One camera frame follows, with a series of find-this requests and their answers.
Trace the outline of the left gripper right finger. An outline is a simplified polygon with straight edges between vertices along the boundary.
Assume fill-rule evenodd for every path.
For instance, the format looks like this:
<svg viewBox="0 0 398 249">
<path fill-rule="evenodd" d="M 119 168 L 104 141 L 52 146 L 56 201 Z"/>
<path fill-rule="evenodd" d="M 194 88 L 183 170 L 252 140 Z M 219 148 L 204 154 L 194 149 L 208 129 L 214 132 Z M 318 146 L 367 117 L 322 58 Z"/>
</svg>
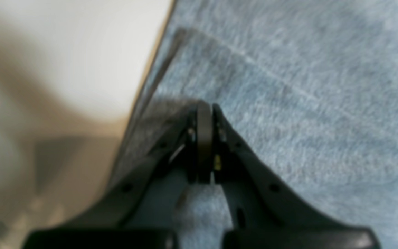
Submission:
<svg viewBox="0 0 398 249">
<path fill-rule="evenodd" d="M 218 104 L 210 106 L 212 166 L 237 229 L 339 230 L 338 222 L 300 198 L 233 129 Z"/>
</svg>

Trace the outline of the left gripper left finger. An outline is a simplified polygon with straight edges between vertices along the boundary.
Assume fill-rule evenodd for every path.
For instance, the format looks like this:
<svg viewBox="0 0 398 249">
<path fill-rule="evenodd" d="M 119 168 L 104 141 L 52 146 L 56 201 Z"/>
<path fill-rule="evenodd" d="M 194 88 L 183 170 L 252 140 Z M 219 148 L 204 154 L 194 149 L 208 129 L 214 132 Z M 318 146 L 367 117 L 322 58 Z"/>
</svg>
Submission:
<svg viewBox="0 0 398 249">
<path fill-rule="evenodd" d="M 171 228 L 189 182 L 206 177 L 206 103 L 188 109 L 139 165 L 68 228 Z"/>
</svg>

